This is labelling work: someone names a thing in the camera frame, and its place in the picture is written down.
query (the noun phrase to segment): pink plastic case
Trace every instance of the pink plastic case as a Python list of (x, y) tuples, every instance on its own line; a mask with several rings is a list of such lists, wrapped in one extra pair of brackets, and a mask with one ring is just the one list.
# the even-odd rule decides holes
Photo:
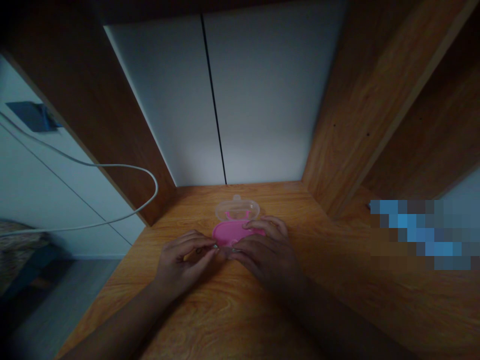
[(212, 238), (219, 247), (232, 247), (252, 234), (265, 235), (261, 229), (244, 229), (243, 224), (254, 220), (260, 214), (260, 206), (253, 200), (233, 196), (231, 201), (222, 201), (215, 208), (216, 217), (221, 221), (212, 232)]

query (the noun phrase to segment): wooden desk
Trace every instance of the wooden desk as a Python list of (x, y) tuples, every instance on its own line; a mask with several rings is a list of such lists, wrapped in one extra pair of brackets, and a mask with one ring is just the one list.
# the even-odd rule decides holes
[[(372, 195), (360, 188), (331, 222), (300, 182), (184, 187), (166, 214), (146, 228), (70, 335), (58, 356), (102, 324), (155, 274), (163, 243), (190, 229), (211, 234), (215, 206), (233, 195), (285, 220), (305, 272), (392, 338), (425, 359), (480, 354), (480, 276), (475, 271), (418, 271), (425, 259), (371, 257)], [(407, 255), (406, 243), (385, 251)], [(318, 359), (320, 350), (290, 314), (236, 261), (214, 263), (172, 313), (154, 326), (142, 359)]]

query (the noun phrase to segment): white cable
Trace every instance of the white cable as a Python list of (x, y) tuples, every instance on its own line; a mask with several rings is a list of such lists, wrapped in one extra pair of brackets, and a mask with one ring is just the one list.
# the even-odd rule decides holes
[(37, 143), (42, 144), (43, 146), (49, 148), (50, 150), (56, 152), (57, 154), (62, 155), (63, 157), (66, 157), (67, 159), (72, 160), (73, 162), (76, 162), (76, 163), (79, 163), (79, 164), (82, 164), (82, 165), (85, 165), (85, 166), (89, 166), (89, 167), (95, 167), (95, 168), (124, 167), (124, 168), (132, 168), (132, 169), (142, 170), (142, 171), (146, 172), (148, 175), (150, 175), (151, 178), (153, 179), (153, 182), (155, 183), (155, 193), (153, 194), (153, 196), (146, 203), (144, 203), (142, 206), (140, 206), (137, 210), (135, 210), (134, 212), (132, 212), (132, 213), (126, 215), (126, 216), (122, 216), (122, 217), (119, 217), (117, 219), (110, 220), (110, 221), (100, 222), (100, 223), (91, 224), (91, 225), (84, 225), (84, 226), (51, 228), (51, 229), (29, 229), (29, 230), (19, 230), (19, 231), (6, 232), (6, 233), (3, 233), (3, 234), (0, 234), (0, 238), (6, 237), (6, 236), (12, 236), (12, 235), (20, 235), (20, 234), (53, 233), (53, 232), (60, 232), (60, 231), (88, 229), (88, 228), (94, 228), (94, 227), (101, 226), (101, 225), (107, 225), (107, 224), (115, 223), (115, 222), (118, 222), (120, 220), (129, 218), (129, 217), (135, 215), (136, 213), (138, 213), (139, 211), (144, 209), (148, 204), (150, 204), (152, 202), (152, 200), (157, 196), (157, 194), (159, 192), (159, 183), (157, 182), (157, 179), (155, 178), (155, 176), (150, 171), (148, 171), (147, 169), (144, 169), (143, 167), (138, 167), (138, 166), (133, 166), (133, 165), (125, 165), (125, 164), (91, 164), (91, 163), (88, 163), (88, 162), (80, 161), (80, 160), (78, 160), (74, 157), (71, 157), (70, 155), (67, 155), (66, 153), (58, 150), (57, 148), (47, 144), (46, 142), (43, 142), (43, 141), (37, 139), (36, 137), (26, 133), (20, 127), (18, 127), (8, 116), (6, 116), (1, 111), (0, 111), (0, 115), (11, 126), (13, 126), (17, 131), (19, 131), (20, 133), (22, 133), (26, 137), (32, 139), (33, 141), (36, 141)]

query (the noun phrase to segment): clear plastic lid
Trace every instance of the clear plastic lid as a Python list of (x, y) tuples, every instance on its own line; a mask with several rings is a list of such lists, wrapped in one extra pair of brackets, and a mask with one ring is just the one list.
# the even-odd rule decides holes
[(260, 206), (253, 200), (234, 195), (231, 201), (222, 201), (215, 208), (220, 221), (253, 220), (260, 214)]

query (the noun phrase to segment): forearm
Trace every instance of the forearm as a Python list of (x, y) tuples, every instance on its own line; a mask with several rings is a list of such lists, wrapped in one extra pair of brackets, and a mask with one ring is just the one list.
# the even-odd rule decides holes
[(172, 300), (147, 285), (62, 360), (128, 359)]
[(337, 359), (416, 359), (312, 280), (288, 306), (321, 348)]

